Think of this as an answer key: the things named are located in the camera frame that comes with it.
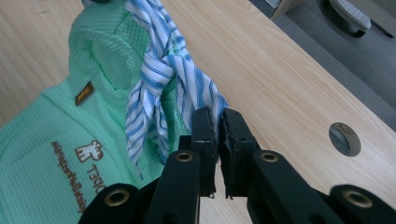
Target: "round hole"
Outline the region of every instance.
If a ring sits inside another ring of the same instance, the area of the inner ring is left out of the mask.
[[[269,152],[264,152],[262,153],[262,160],[268,162],[276,162],[277,156]]]
[[[129,192],[126,189],[113,189],[105,197],[105,203],[110,206],[119,206],[125,203],[129,198]]]
[[[182,152],[177,154],[178,161],[190,161],[192,160],[192,155],[190,153]]]
[[[361,152],[361,140],[353,129],[345,123],[334,123],[329,129],[332,145],[348,157],[357,156]]]
[[[358,207],[369,208],[373,206],[373,202],[369,198],[355,190],[344,190],[343,196],[349,203]]]
[[[326,219],[324,219],[324,217],[319,214],[310,214],[308,216],[308,220],[310,223],[314,223],[314,224],[325,224],[326,223]]]
[[[163,224],[176,224],[178,222],[178,216],[175,212],[170,212],[163,215]]]

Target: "screw hole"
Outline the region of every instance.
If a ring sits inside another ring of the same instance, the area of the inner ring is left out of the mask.
[[[276,162],[277,156],[269,152],[264,152],[262,153],[262,160],[268,162]]]
[[[122,205],[129,199],[129,192],[126,189],[113,189],[105,197],[105,203],[110,207]]]
[[[190,161],[192,160],[192,155],[190,153],[182,152],[177,154],[178,161]]]
[[[369,208],[373,206],[373,202],[364,194],[355,190],[344,190],[344,198],[349,202],[361,208]]]

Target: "wooden table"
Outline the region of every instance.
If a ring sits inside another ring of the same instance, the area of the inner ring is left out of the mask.
[[[241,112],[262,148],[282,153],[324,193],[370,190],[396,208],[396,133],[248,0],[163,0],[195,63]],[[6,1],[0,8],[0,126],[67,76],[74,1]],[[344,122],[361,140],[347,157],[329,138]],[[201,223],[247,223],[245,200],[203,199]]]

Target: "mint green polo shirt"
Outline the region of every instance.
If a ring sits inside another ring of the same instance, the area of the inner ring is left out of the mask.
[[[124,133],[128,94],[148,42],[122,0],[92,4],[76,18],[69,76],[0,130],[0,223],[77,223],[106,186],[141,188],[161,174],[147,140],[139,160],[145,178],[139,177]],[[173,80],[162,96],[171,151],[188,134],[175,87]]]

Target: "striped cloth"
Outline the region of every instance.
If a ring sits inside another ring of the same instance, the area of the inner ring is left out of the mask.
[[[177,106],[189,130],[191,113],[208,106],[216,133],[219,115],[228,104],[214,82],[194,65],[184,37],[159,0],[126,0],[125,6],[148,31],[151,40],[144,55],[142,79],[132,89],[127,107],[129,156],[137,166],[145,138],[150,137],[165,162],[169,155],[168,131],[160,98],[174,76],[177,77]]]

